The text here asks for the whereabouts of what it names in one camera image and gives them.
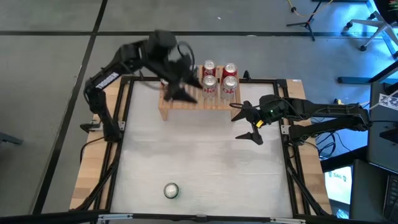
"white tabletop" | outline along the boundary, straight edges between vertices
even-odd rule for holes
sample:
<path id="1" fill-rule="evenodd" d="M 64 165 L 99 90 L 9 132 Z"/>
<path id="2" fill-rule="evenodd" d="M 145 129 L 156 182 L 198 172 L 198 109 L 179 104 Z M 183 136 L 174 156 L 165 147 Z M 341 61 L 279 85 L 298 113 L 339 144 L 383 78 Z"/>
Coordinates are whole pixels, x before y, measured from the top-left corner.
<path id="1" fill-rule="evenodd" d="M 270 84 L 241 84 L 242 101 L 267 94 Z M 235 139 L 251 125 L 229 111 L 169 110 L 163 121 L 158 100 L 134 83 L 112 212 L 292 217 L 278 123 L 260 129 L 258 146 Z M 164 196 L 169 182 L 175 199 Z"/>

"tripod stand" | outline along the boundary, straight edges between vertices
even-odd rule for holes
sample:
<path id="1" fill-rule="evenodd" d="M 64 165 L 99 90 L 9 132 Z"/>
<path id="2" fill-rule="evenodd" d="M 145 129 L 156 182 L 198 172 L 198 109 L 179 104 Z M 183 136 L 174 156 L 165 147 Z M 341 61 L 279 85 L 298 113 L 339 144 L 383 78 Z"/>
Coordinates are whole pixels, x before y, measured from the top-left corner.
<path id="1" fill-rule="evenodd" d="M 321 5 L 321 3 L 322 3 L 321 1 L 318 3 L 318 5 L 315 8 L 315 10 L 313 11 L 312 15 L 310 16 L 310 18 L 306 22 L 298 22 L 298 23 L 294 23 L 294 24 L 286 24 L 286 26 L 287 27 L 290 27 L 290 26 L 302 26 L 302 27 L 306 28 L 307 30 L 310 31 L 312 41 L 315 41 L 315 37 L 314 37 L 312 29 L 311 29 L 311 22 L 313 21 L 312 17 L 315 15 L 315 13 L 318 10 L 318 8 Z M 291 9 L 291 11 L 292 12 L 296 11 L 296 7 L 293 7 Z"/>

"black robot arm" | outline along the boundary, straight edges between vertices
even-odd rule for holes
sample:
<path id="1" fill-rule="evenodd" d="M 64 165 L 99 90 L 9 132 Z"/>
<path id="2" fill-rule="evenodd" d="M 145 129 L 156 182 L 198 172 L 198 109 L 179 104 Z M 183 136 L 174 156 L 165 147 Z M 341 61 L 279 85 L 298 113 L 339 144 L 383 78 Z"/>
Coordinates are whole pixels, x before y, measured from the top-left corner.
<path id="1" fill-rule="evenodd" d="M 309 126 L 285 126 L 286 130 L 283 133 L 288 133 L 290 141 L 294 144 L 326 132 L 340 129 L 366 131 L 372 126 L 368 110 L 363 109 L 359 104 L 316 104 L 308 100 L 265 95 L 260 98 L 258 106 L 252 106 L 248 101 L 244 101 L 243 105 L 231 103 L 230 106 L 241 109 L 232 121 L 246 118 L 253 128 L 253 133 L 243 134 L 236 139 L 250 139 L 257 144 L 262 144 L 262 140 L 259 141 L 261 136 L 257 129 L 282 118 L 292 121 L 303 121 L 311 117 L 336 118 Z"/>
<path id="2" fill-rule="evenodd" d="M 176 46 L 181 57 L 176 61 L 170 61 L 169 54 Z M 119 124 L 109 113 L 103 91 L 121 75 L 133 74 L 146 67 L 169 83 L 165 100 L 197 102 L 180 86 L 181 83 L 186 83 L 201 88 L 200 82 L 193 76 L 193 53 L 189 45 L 187 47 L 191 50 L 191 56 L 182 54 L 179 47 L 180 44 L 177 45 L 177 40 L 171 32 L 156 30 L 146 40 L 122 45 L 112 61 L 86 81 L 83 94 L 91 112 L 98 114 L 103 123 L 105 141 L 118 142 L 121 139 Z"/>

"yellow label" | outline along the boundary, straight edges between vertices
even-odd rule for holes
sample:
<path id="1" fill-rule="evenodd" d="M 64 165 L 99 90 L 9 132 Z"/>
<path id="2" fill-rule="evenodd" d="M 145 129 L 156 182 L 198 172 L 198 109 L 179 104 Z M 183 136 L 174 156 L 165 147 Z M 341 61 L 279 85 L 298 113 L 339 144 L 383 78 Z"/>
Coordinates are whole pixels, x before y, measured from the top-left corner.
<path id="1" fill-rule="evenodd" d="M 256 124 L 257 128 L 260 128 L 262 124 L 264 124 L 264 122 L 259 120 L 259 122 L 257 122 L 257 124 Z"/>

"wooden stand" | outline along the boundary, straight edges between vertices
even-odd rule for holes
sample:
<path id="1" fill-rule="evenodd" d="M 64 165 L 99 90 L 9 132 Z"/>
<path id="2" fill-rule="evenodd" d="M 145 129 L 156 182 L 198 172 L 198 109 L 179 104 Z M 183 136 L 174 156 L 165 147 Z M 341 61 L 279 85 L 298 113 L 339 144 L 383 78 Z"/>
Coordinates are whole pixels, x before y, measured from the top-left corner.
<path id="1" fill-rule="evenodd" d="M 235 78 L 238 80 L 238 87 L 236 87 L 235 95 L 232 100 L 226 100 L 220 97 L 221 85 L 220 80 L 223 73 L 224 66 L 217 66 L 216 78 L 218 78 L 218 86 L 216 96 L 212 98 L 204 98 L 202 96 L 202 90 L 193 86 L 185 86 L 185 91 L 195 99 L 198 103 L 187 103 L 182 101 L 165 101 L 164 91 L 160 90 L 159 94 L 159 111 L 164 121 L 167 121 L 167 115 L 169 110 L 229 110 L 231 111 L 231 119 L 235 117 L 239 110 L 229 106 L 230 103 L 241 103 L 241 92 L 239 88 L 239 75 L 236 74 Z M 203 66 L 200 65 L 198 69 L 198 78 L 201 80 Z"/>

